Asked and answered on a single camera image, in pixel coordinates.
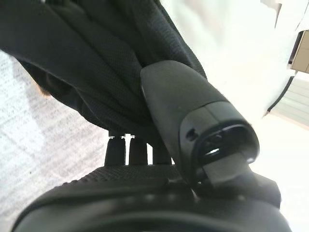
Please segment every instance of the gray carpet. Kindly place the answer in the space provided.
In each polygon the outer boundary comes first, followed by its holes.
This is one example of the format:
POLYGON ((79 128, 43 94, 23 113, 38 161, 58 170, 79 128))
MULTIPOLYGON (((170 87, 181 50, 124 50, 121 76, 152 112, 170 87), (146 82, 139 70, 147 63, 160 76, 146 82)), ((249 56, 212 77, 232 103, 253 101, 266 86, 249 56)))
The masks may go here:
POLYGON ((101 166, 108 133, 43 97, 4 53, 0 74, 0 231, 5 232, 36 197, 101 166))

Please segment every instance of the black trim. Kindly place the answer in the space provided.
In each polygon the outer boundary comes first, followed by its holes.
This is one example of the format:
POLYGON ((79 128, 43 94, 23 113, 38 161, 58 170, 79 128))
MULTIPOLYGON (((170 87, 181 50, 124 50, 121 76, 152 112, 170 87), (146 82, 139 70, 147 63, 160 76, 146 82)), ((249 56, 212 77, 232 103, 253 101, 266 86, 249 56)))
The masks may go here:
POLYGON ((277 100, 267 109, 267 112, 270 112, 272 108, 274 108, 280 102, 281 98, 285 95, 286 91, 288 91, 293 79, 294 79, 294 76, 291 76, 288 83, 284 87, 284 90, 282 91, 280 96, 277 98, 277 100))

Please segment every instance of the black plastic handle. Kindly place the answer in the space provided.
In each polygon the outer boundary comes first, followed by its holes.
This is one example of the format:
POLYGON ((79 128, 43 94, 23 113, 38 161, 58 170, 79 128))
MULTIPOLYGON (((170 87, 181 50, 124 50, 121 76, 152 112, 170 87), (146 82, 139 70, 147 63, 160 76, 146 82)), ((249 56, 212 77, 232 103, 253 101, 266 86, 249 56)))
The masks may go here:
POLYGON ((205 165, 228 155, 239 153, 245 163, 256 159, 254 130, 205 77, 172 60, 147 66, 140 75, 153 121, 191 185, 207 179, 205 165))

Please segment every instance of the black fabric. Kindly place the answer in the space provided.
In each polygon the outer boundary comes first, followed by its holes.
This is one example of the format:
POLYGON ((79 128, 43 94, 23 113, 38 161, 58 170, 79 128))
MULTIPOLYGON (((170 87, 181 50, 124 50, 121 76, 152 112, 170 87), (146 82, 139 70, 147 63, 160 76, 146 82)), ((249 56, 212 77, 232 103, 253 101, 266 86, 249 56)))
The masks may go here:
POLYGON ((89 122, 152 146, 141 69, 176 60, 205 76, 159 0, 1 0, 0 49, 89 122))

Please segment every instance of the small hole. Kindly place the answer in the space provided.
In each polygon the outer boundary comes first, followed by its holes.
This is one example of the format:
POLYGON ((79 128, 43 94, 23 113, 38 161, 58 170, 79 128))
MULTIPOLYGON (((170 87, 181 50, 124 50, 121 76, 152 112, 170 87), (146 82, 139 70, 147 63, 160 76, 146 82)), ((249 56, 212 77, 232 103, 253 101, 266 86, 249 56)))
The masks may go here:
POLYGON ((198 134, 195 132, 195 129, 189 130, 189 132, 186 135, 186 139, 189 141, 193 141, 198 137, 198 134))

